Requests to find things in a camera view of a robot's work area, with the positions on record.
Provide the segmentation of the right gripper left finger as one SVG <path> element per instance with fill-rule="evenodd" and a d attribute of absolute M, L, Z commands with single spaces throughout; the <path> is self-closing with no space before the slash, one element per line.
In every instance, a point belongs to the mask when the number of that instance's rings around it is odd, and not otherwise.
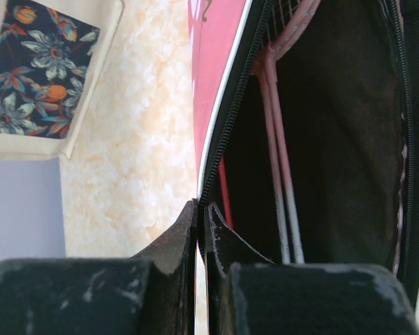
<path fill-rule="evenodd" d="M 130 258 L 1 261 L 0 334 L 192 334 L 197 216 Z"/>

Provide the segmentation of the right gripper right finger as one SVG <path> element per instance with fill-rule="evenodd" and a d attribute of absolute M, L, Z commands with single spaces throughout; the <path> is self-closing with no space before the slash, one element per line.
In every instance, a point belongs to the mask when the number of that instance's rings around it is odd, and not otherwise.
<path fill-rule="evenodd" d="M 211 334 L 417 334 L 400 282 L 376 265 L 276 265 L 204 211 Z"/>

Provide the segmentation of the pink racket cover bag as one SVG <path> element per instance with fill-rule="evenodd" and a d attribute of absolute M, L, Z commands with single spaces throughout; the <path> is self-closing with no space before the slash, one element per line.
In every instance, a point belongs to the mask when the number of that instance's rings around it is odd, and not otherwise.
<path fill-rule="evenodd" d="M 419 1 L 190 1 L 200 226 L 281 263 L 259 52 L 290 250 L 372 264 L 419 293 Z"/>

